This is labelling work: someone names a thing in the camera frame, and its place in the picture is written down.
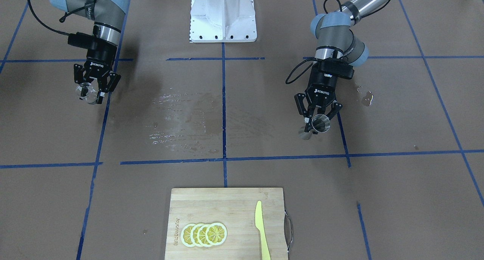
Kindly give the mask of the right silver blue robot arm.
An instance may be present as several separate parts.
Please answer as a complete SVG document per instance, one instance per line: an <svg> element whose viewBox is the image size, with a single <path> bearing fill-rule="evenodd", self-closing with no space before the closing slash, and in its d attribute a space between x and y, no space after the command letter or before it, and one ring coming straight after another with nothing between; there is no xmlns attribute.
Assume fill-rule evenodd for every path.
<svg viewBox="0 0 484 260"><path fill-rule="evenodd" d="M68 34L68 44L87 51L86 62L74 64L74 82L80 100L101 104L121 76L113 71L128 0L50 0L64 11L61 21L75 14L94 22L91 34Z"/></svg>

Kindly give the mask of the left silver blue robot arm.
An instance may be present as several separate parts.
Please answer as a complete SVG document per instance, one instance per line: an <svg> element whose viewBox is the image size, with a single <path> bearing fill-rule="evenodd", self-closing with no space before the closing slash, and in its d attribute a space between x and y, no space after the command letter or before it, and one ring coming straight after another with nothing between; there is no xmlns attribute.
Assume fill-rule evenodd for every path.
<svg viewBox="0 0 484 260"><path fill-rule="evenodd" d="M369 48L352 32L351 27L363 18L385 8L391 0L349 0L339 3L337 10L318 14L310 30L317 39L316 54L304 60L310 63L307 88L295 95L298 112L305 126L301 138L327 132L331 119L341 110L335 90L338 79L352 79L354 67L366 62Z"/></svg>

